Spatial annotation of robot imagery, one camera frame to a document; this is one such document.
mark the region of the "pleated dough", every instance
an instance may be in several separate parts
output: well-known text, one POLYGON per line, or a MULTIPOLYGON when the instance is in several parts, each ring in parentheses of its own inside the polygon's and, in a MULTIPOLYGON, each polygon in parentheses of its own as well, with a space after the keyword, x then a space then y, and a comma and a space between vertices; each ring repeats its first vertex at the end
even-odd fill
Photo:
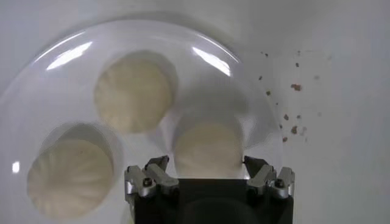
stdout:
POLYGON ((27 193, 41 214, 76 218, 100 205, 112 178, 113 164, 102 149, 84 140, 64 140, 34 161, 27 193))
POLYGON ((140 133, 158 125, 172 105, 172 92, 156 64, 124 57, 100 76, 94 101, 109 126, 125 133, 140 133))
POLYGON ((181 177, 236 178, 243 150, 233 130, 217 123, 201 123, 178 138, 174 154, 181 177))

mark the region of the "white table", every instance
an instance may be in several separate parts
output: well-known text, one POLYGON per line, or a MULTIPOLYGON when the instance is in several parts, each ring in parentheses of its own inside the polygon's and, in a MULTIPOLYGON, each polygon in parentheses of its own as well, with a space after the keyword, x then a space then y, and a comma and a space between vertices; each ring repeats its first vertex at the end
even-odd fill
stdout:
POLYGON ((32 57, 83 27, 181 24, 226 44, 278 103, 283 162, 296 172, 295 223, 388 223, 389 10, 387 0, 2 0, 0 94, 32 57), (304 136, 290 133, 294 125, 304 136))

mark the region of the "dumpling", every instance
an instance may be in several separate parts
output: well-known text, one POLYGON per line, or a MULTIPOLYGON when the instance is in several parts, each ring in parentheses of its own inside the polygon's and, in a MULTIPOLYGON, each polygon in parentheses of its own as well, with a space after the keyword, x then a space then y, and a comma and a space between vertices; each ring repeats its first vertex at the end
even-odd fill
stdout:
POLYGON ((172 105, 168 78, 153 62, 124 57, 99 77, 94 102, 101 119, 124 133, 155 128, 172 105))
POLYGON ((236 178, 243 150, 237 135, 219 123, 200 123, 179 136, 175 167, 183 178, 236 178))
POLYGON ((34 161, 27 193, 41 214, 70 219, 99 206, 112 179, 113 164, 102 149, 84 140, 64 140, 34 161))

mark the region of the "food crumb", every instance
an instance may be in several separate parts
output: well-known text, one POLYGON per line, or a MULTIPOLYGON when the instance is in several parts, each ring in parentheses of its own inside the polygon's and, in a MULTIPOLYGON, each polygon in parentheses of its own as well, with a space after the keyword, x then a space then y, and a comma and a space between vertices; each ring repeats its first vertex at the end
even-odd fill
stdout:
POLYGON ((291 133, 296 135, 297 134, 297 126, 293 126, 292 129, 291 129, 291 133))
POLYGON ((301 91, 302 86, 298 84, 291 84, 291 88, 293 88, 295 91, 301 91))

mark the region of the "screw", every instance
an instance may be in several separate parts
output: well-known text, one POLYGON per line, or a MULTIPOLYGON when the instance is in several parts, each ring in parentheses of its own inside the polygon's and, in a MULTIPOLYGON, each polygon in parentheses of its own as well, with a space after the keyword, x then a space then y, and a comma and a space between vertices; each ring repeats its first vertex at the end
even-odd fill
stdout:
POLYGON ((145 178, 145 179, 142 181, 142 185, 143 185, 144 187, 150 187, 152 184, 153 184, 153 180, 152 180, 150 177, 147 177, 147 178, 145 178))
POLYGON ((278 187, 278 188, 285 187, 285 183, 283 182, 282 179, 276 179, 275 180, 275 187, 278 187))

